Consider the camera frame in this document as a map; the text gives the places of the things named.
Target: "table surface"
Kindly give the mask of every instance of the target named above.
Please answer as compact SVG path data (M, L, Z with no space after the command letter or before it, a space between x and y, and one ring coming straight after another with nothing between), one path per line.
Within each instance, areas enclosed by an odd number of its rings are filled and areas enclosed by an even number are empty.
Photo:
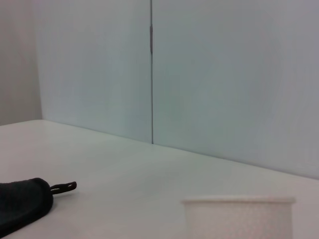
M294 239L319 236L317 180L45 120L0 126L0 152L0 182L78 182L8 239L185 239L195 195L295 196Z

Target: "white wall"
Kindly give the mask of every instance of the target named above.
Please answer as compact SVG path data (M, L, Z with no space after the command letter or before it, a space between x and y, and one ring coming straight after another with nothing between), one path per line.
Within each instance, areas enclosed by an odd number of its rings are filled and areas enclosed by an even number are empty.
M43 117L152 141L149 0L33 0Z
M30 0L0 0L0 125L41 119Z
M154 142L319 178L319 2L153 5Z

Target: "paper cup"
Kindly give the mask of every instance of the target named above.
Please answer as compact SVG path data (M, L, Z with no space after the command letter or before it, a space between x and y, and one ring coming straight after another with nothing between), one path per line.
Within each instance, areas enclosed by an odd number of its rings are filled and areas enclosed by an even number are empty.
M292 239L292 197L213 196L183 201L189 239Z

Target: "black strap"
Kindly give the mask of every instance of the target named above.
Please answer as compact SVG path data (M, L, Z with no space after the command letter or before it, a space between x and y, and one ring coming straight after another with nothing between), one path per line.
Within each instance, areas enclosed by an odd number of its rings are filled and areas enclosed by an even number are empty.
M76 189L76 182L66 183L66 184L57 184L50 188L52 195L70 192Z

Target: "cup rim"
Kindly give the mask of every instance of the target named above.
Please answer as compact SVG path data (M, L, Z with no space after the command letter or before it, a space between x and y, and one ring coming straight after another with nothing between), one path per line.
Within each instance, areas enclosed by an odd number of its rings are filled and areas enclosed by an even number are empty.
M196 196L182 200L183 204L189 203L295 203L294 197L277 196Z

